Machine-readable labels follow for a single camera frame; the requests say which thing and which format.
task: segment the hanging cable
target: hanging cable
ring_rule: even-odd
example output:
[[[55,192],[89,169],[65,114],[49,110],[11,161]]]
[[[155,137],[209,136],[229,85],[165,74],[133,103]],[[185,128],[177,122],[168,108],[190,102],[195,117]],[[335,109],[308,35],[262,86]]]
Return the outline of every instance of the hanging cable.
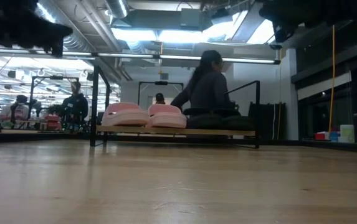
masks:
[[[332,90],[330,95],[330,113],[329,113],[329,132],[328,136],[330,138],[330,132],[332,127],[332,115],[333,115],[333,94],[335,93],[335,74],[336,74],[336,32],[335,32],[335,25],[332,27]]]
[[[280,132],[280,115],[282,107],[282,49],[279,50],[279,60],[281,61],[279,65],[279,109],[278,109],[278,131],[277,131],[277,140],[279,140]]]

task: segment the woman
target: woman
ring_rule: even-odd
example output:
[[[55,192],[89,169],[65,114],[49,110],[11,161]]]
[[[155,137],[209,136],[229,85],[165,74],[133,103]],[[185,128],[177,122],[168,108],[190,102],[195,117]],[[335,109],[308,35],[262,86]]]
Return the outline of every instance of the woman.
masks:
[[[227,80],[221,73],[222,57],[215,50],[203,52],[199,66],[195,69],[187,87],[171,102],[181,108],[191,102],[192,108],[227,108],[229,96],[225,93]]]

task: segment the light fixture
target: light fixture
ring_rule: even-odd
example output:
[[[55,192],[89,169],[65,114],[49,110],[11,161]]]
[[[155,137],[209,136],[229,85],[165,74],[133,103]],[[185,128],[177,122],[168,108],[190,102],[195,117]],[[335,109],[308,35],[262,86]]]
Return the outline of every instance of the light fixture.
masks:
[[[156,34],[153,30],[112,28],[112,32],[113,32],[113,35],[118,40],[124,40],[124,41],[153,41],[153,40],[156,40]]]
[[[123,53],[99,53],[99,57],[120,57],[120,58],[153,58],[147,54],[123,54]]]
[[[49,22],[52,22],[52,23],[56,22],[56,20],[51,16],[51,14],[49,14],[49,12],[40,3],[37,3],[37,6],[43,13],[43,16],[45,17],[45,19],[47,19]]]
[[[35,57],[35,54],[30,54],[29,52],[24,53],[25,55],[31,55]],[[82,52],[64,52],[64,54],[69,54],[70,56],[82,56]],[[195,60],[199,61],[201,58],[198,56],[181,56],[181,55],[151,55],[151,54],[125,54],[125,53],[88,53],[89,57],[118,57],[118,58],[140,58],[140,59],[175,59],[175,60]],[[223,58],[225,62],[234,63],[266,63],[266,64],[279,64],[279,60],[265,60],[257,58]],[[44,75],[45,72],[43,68],[37,72],[37,75]]]
[[[248,44],[264,44],[274,35],[272,22],[264,20],[255,30],[252,37],[247,41]]]
[[[86,70],[80,73],[80,78],[87,78],[87,76],[88,76],[88,72]]]
[[[243,21],[245,20],[247,13],[248,13],[248,10],[238,12],[237,14],[234,14],[232,16],[234,23],[231,26],[231,28],[227,31],[226,40],[233,38],[233,36],[238,31],[240,25],[242,25]]]
[[[229,29],[232,27],[234,22],[222,22],[216,25],[213,25],[209,27],[208,29],[204,30],[202,32],[204,41],[207,42],[207,40],[216,38],[216,37],[222,37],[223,35],[226,35]]]
[[[164,30],[159,35],[159,41],[166,43],[200,43],[203,42],[204,37],[200,31],[186,31],[186,30]]]
[[[44,69],[40,69],[38,72],[37,72],[37,75],[40,76],[40,77],[43,77],[45,75],[45,71]]]

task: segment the wall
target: wall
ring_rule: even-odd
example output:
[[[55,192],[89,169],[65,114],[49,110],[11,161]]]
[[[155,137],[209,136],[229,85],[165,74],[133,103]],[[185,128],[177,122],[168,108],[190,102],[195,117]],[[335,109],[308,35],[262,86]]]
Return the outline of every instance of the wall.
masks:
[[[227,71],[228,90],[250,83],[260,81],[260,103],[274,103],[278,93],[276,81],[277,65],[233,64],[233,70]],[[229,95],[232,101],[239,105],[239,112],[248,115],[250,103],[255,103],[255,85],[237,90]]]
[[[228,90],[259,80],[260,103],[286,103],[286,139],[298,140],[297,91],[291,82],[291,76],[296,73],[296,51],[288,49],[281,65],[235,63],[233,69],[227,71],[226,77]],[[229,96],[239,105],[240,113],[247,115],[250,102],[255,102],[255,85],[235,91]]]
[[[298,140],[298,110],[297,110],[297,91],[295,85],[292,84],[291,77],[297,73],[296,50],[288,49],[286,57],[281,62],[282,70],[280,79],[280,99],[282,103],[287,105],[287,123],[286,133],[287,139]]]
[[[148,109],[148,97],[154,97],[157,93],[162,93],[165,98],[174,98],[181,91],[181,85],[154,85],[142,84],[140,95],[140,107]],[[121,102],[138,103],[138,82],[123,82],[121,84]]]

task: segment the black equipment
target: black equipment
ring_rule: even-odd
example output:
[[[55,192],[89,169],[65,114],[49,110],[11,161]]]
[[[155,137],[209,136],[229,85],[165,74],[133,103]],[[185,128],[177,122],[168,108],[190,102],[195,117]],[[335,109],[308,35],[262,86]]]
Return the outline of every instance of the black equipment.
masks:
[[[341,21],[357,21],[355,0],[256,0],[261,2],[260,16],[274,24],[275,40],[285,42],[304,24],[313,28],[326,22],[329,26]]]
[[[0,45],[25,49],[43,48],[61,57],[64,37],[73,33],[67,26],[54,24],[35,14],[38,0],[0,0]]]

